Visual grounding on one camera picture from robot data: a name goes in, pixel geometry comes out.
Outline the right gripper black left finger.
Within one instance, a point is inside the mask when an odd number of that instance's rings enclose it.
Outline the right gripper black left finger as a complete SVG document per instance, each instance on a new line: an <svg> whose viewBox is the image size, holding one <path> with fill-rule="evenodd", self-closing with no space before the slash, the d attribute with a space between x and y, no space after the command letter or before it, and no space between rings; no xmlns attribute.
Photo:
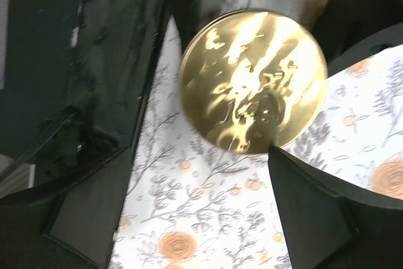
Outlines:
<svg viewBox="0 0 403 269"><path fill-rule="evenodd" d="M1 268L107 268L132 171L117 149L1 199Z"/></svg>

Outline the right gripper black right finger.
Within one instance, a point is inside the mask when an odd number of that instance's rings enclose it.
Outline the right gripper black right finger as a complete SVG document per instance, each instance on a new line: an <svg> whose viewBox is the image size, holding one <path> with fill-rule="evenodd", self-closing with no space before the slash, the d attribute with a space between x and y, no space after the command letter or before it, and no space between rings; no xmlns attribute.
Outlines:
<svg viewBox="0 0 403 269"><path fill-rule="evenodd" d="M271 146L268 169L293 268L402 268L402 201Z"/></svg>

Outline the gold round tin lid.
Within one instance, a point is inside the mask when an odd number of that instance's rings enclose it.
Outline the gold round tin lid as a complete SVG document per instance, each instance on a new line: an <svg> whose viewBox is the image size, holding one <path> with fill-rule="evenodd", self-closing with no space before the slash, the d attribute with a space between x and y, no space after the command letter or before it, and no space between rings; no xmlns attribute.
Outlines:
<svg viewBox="0 0 403 269"><path fill-rule="evenodd" d="M317 117L327 64L295 20L266 9L227 13L188 44L179 95L190 125L234 154L264 154L293 142Z"/></svg>

